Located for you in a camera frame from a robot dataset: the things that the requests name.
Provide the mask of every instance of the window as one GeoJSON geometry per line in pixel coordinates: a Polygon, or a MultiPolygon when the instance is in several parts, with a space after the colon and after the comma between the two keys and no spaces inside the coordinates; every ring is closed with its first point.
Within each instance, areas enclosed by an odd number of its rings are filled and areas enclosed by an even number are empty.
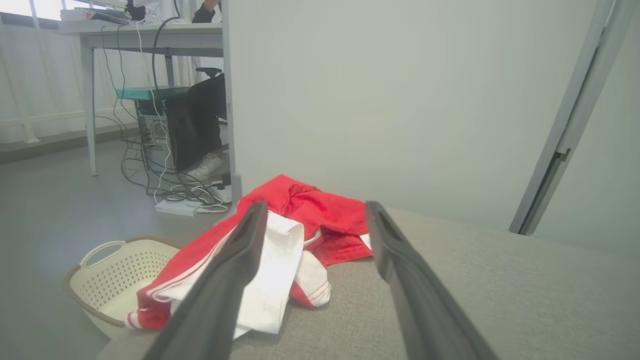
{"type": "MultiPolygon", "coordinates": [[[[95,9],[122,10],[127,1],[94,0],[92,3],[95,9]]],[[[63,6],[66,9],[91,7],[89,0],[33,0],[33,4],[36,8],[36,15],[39,18],[51,20],[60,20],[60,10],[63,9],[63,6]]],[[[29,0],[0,0],[0,12],[31,16],[31,6],[29,5],[29,0]]]]}

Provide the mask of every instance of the gray floor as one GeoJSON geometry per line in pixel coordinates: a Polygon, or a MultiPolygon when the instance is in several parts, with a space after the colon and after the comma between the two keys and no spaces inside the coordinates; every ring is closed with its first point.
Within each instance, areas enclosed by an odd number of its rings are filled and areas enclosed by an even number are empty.
{"type": "Polygon", "coordinates": [[[152,234],[185,245],[221,218],[156,213],[120,173],[124,149],[98,144],[98,177],[86,148],[0,165],[1,358],[95,358],[108,339],[63,291],[66,272],[101,243],[152,234]]]}

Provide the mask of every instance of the red cloth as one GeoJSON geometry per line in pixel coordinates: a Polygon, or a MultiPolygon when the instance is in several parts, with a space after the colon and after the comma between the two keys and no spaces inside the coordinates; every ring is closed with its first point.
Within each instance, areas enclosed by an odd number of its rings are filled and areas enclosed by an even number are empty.
{"type": "MultiPolygon", "coordinates": [[[[324,265],[372,256],[359,238],[368,233],[364,219],[365,204],[279,175],[243,197],[237,213],[208,230],[180,250],[149,286],[138,291],[138,310],[127,315],[129,327],[160,329],[170,319],[170,304],[152,297],[160,287],[167,288],[193,272],[214,246],[240,222],[249,207],[267,203],[269,210],[302,223],[305,239],[311,239],[318,229],[321,237],[306,249],[324,265]]],[[[314,308],[310,299],[294,283],[290,296],[300,304],[314,308]]]]}

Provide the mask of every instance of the white sneaker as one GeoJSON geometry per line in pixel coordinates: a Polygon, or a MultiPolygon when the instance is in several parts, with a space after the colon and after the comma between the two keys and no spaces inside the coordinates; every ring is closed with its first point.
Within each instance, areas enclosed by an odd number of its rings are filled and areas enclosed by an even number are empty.
{"type": "Polygon", "coordinates": [[[212,175],[225,174],[224,171],[220,170],[229,172],[229,155],[224,152],[222,158],[219,158],[218,155],[210,152],[204,156],[198,167],[187,173],[188,180],[204,181],[212,175]]]}

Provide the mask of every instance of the person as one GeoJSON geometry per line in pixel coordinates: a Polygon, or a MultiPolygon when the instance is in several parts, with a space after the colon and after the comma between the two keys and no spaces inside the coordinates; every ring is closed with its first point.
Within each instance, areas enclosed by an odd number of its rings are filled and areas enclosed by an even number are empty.
{"type": "MultiPolygon", "coordinates": [[[[204,0],[192,22],[211,22],[215,14],[214,8],[219,3],[220,0],[204,0]]],[[[229,158],[222,151],[218,122],[219,117],[227,118],[225,75],[220,74],[193,85],[187,91],[187,111],[199,137],[198,142],[203,144],[204,151],[207,152],[202,162],[188,172],[190,179],[204,181],[211,176],[228,173],[229,158]]]]}

